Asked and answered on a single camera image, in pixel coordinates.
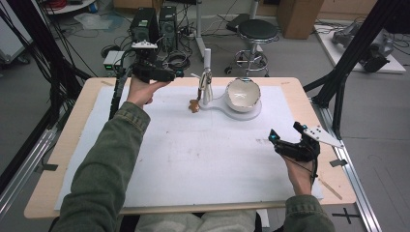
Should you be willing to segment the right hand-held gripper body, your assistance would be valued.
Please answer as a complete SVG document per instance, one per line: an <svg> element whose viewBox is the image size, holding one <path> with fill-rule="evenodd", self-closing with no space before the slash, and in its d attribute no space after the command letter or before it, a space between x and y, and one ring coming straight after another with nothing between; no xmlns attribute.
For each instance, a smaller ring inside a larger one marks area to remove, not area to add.
<svg viewBox="0 0 410 232"><path fill-rule="evenodd" d="M301 139L298 143L291 143L280 139L278 144L274 145L275 151L296 161L309 162L317 160L320 154L320 144L325 143L333 147L342 148L343 145L339 140L331 136L321 126L309 128L300 133Z"/></svg>

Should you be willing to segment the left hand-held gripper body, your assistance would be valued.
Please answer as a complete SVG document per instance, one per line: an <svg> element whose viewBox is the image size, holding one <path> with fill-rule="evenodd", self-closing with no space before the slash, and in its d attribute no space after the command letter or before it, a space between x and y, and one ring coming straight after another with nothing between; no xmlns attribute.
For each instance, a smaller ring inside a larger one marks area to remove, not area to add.
<svg viewBox="0 0 410 232"><path fill-rule="evenodd" d="M176 77L173 70L167 70L162 65L157 65L158 46L155 43L146 41L132 43L132 50L135 52L135 61L132 64L132 74L143 82L149 83L151 80L159 82L170 82Z"/></svg>

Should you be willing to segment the brown bear keychain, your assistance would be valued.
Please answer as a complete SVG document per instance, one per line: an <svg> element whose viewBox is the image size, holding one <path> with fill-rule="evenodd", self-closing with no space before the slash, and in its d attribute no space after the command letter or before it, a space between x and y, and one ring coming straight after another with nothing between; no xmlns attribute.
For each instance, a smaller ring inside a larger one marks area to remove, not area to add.
<svg viewBox="0 0 410 232"><path fill-rule="evenodd" d="M189 110L192 113L197 113L200 109L200 101L202 99L202 90L197 90L197 97L195 99L190 100Z"/></svg>

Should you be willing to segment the white key stand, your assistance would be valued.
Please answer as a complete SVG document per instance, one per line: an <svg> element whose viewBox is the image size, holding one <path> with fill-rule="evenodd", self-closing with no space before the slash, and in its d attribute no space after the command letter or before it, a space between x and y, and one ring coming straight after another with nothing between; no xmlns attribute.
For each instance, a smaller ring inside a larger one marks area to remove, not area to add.
<svg viewBox="0 0 410 232"><path fill-rule="evenodd" d="M211 49L210 48L205 48L204 52L204 70L205 69L211 69ZM220 97L215 98L213 96L213 89L212 89L212 82L209 85L209 87L205 90L202 91L202 99L200 101L200 109L202 110L218 110L222 113L224 113L226 116L238 120L238 121L248 121L256 118L262 109L262 103L261 100L259 100L259 103L256 105L253 111L251 112L246 112L246 113L240 113L237 111L232 110L225 102L224 97L225 97L225 89L224 92L221 94Z"/></svg>

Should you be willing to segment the person's left hand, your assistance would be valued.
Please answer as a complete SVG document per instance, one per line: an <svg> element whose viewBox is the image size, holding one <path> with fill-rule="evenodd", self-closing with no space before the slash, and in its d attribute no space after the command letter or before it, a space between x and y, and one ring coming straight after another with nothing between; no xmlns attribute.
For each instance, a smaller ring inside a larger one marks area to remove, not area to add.
<svg viewBox="0 0 410 232"><path fill-rule="evenodd" d="M157 81L153 83L145 83L139 78L133 77L127 101L142 108L145 104L151 103L153 101L154 93L166 85L168 85L168 82Z"/></svg>

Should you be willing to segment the person's right hand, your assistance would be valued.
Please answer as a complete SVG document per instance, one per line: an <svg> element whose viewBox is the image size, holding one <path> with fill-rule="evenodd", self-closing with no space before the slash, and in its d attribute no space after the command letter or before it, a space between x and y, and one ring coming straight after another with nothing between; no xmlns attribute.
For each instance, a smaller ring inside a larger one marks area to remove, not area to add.
<svg viewBox="0 0 410 232"><path fill-rule="evenodd" d="M287 167L288 177L296 195L311 195L313 162L296 161L282 156Z"/></svg>

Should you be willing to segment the white power supply box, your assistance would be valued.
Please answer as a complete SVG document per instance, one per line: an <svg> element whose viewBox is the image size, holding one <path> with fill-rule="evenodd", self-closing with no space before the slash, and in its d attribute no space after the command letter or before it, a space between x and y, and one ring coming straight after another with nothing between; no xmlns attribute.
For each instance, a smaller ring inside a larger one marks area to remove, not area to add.
<svg viewBox="0 0 410 232"><path fill-rule="evenodd" d="M124 61L126 60L125 51L117 51L113 61L113 70L119 72L124 67Z"/></svg>
<svg viewBox="0 0 410 232"><path fill-rule="evenodd" d="M118 52L114 50L111 50L107 53L103 61L103 66L108 72L113 72L115 70L115 65L118 61L117 56Z"/></svg>

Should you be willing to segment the large black computer tower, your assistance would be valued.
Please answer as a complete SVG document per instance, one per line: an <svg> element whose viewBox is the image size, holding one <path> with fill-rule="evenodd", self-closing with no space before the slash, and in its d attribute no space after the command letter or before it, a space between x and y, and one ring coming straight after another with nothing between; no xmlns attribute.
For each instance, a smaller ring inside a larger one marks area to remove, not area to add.
<svg viewBox="0 0 410 232"><path fill-rule="evenodd" d="M154 8L138 8L130 26L134 43L155 44L160 38L157 12Z"/></svg>

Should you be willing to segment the slim black computer tower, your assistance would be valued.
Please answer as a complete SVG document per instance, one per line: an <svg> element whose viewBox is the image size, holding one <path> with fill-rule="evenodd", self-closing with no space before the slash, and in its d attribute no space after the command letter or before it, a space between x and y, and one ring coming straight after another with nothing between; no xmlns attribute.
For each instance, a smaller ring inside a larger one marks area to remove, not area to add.
<svg viewBox="0 0 410 232"><path fill-rule="evenodd" d="M178 47L177 15L174 6L162 6L159 17L162 50L171 52Z"/></svg>

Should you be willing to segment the white metal stand leg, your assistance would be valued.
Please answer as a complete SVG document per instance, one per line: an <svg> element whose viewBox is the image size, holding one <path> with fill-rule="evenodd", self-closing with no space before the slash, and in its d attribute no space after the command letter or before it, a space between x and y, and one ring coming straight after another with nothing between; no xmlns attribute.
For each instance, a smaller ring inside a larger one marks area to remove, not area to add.
<svg viewBox="0 0 410 232"><path fill-rule="evenodd" d="M201 11L202 0L195 0L195 3L196 3L195 5L196 30L194 33L194 37L195 37L195 41L199 49L199 52L201 54L201 57L204 57L206 46L202 39L202 11Z"/></svg>

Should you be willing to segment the thin wooden stick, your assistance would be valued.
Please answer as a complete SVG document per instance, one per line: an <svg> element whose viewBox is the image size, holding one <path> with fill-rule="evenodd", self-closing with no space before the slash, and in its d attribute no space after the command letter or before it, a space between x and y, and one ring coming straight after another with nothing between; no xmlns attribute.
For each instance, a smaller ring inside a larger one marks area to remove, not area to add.
<svg viewBox="0 0 410 232"><path fill-rule="evenodd" d="M337 197L339 200L342 200L342 196L334 189L332 188L326 181L322 180L321 178L318 179L319 182L326 188L328 189L335 197Z"/></svg>

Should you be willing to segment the white ceramic bowl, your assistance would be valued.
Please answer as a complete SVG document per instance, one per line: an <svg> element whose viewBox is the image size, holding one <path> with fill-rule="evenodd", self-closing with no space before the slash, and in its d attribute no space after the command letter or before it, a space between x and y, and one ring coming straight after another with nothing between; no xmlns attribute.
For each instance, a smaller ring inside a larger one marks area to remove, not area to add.
<svg viewBox="0 0 410 232"><path fill-rule="evenodd" d="M259 86L249 78L235 78L230 81L224 94L226 104L240 113L253 111L261 97Z"/></svg>

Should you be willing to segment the white foam mat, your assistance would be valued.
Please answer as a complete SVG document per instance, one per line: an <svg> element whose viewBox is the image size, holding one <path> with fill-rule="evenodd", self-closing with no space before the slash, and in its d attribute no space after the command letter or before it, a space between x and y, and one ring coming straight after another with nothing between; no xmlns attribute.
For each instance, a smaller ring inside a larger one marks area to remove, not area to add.
<svg viewBox="0 0 410 232"><path fill-rule="evenodd" d="M268 136L296 143L300 135L278 86L261 89L261 110L238 121L222 112L193 113L190 86L159 89L145 106L151 122L132 173L125 207L282 203L294 193L283 159Z"/></svg>

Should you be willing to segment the black round stool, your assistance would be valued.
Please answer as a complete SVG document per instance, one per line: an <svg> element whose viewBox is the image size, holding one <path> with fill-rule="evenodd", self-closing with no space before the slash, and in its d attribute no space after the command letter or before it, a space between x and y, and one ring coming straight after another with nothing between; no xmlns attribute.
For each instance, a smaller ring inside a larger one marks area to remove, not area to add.
<svg viewBox="0 0 410 232"><path fill-rule="evenodd" d="M248 19L238 25L237 34L241 39L249 42L250 48L238 51L224 72L231 74L234 67L238 67L246 72L246 76L252 72L264 71L265 77L268 77L268 58L258 47L261 44L269 44L277 38L277 27L265 20Z"/></svg>

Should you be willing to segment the white platform with equipment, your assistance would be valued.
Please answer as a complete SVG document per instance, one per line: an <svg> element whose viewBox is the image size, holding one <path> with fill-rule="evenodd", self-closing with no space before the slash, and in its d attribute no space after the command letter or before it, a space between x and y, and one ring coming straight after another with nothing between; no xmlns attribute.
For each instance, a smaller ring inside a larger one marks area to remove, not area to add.
<svg viewBox="0 0 410 232"><path fill-rule="evenodd" d="M358 68L354 67L353 71L405 72L397 60L391 61L392 55L383 48L386 40L380 32L371 32L370 36L366 36L367 29L364 26L355 27L355 23L343 28L314 25L314 29L335 67L348 66L352 58L357 61L358 66Z"/></svg>

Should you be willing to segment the cardboard box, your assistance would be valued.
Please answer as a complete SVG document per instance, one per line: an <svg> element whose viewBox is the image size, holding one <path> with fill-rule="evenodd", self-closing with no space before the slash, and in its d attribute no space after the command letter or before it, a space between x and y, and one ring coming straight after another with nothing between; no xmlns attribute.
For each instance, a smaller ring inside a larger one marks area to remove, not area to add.
<svg viewBox="0 0 410 232"><path fill-rule="evenodd" d="M277 21L286 39L306 40L324 0L280 0Z"/></svg>

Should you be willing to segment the person's legs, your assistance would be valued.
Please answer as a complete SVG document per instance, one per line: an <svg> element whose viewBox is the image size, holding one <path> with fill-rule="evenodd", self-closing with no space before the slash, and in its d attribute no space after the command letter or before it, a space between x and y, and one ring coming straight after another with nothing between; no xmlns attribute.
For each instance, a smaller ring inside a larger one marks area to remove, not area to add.
<svg viewBox="0 0 410 232"><path fill-rule="evenodd" d="M157 214L140 217L135 232L253 232L254 210L194 214Z"/></svg>

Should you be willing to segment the aluminium rail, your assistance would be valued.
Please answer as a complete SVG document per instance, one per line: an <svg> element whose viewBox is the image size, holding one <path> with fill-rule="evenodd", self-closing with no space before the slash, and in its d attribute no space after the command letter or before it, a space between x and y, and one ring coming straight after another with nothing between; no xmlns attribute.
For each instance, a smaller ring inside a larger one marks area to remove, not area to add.
<svg viewBox="0 0 410 232"><path fill-rule="evenodd" d="M334 152L339 160L346 161L346 164L343 164L341 168L346 174L347 180L349 181L350 186L355 192L355 206L359 211L360 219L364 224L366 232L382 232L379 221L376 217L376 214L373 212L370 202L366 196L366 192L356 172L353 161L350 159L344 142L340 137L337 136L337 132L333 129L334 118L332 116L332 112L327 107L321 107L318 104L314 103L313 99L310 99L309 101L321 125L331 135L332 138L335 138L337 142L341 144L341 147L334 148Z"/></svg>
<svg viewBox="0 0 410 232"><path fill-rule="evenodd" d="M0 194L0 221L6 216L21 190L28 182L46 151L55 140L57 130L45 130L42 135L28 148L27 157Z"/></svg>

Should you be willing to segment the black metal frame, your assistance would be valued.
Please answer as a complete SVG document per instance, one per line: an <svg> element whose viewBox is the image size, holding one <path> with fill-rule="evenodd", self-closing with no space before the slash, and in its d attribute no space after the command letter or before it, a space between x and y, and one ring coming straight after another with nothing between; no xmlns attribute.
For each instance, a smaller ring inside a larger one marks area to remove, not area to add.
<svg viewBox="0 0 410 232"><path fill-rule="evenodd" d="M79 69L73 61L69 61L63 55L32 0L6 0L6 2L21 22L23 28L28 32L33 43L28 43L14 26L8 14L1 9L0 17L35 59L40 72L50 84L51 104L43 118L0 175L0 194L4 193L7 187L11 185L12 178L28 158L29 151L34 147L44 130L58 121L60 106L64 102L78 98L82 90L80 80L91 78L89 73Z"/></svg>
<svg viewBox="0 0 410 232"><path fill-rule="evenodd" d="M309 92L321 86L319 93L312 98L313 103L320 108L328 108L330 100L336 98L332 131L337 139L341 139L340 121L347 77L365 56L377 34L399 10L400 4L406 1L408 0L377 0L336 66L328 74L303 87L305 92Z"/></svg>

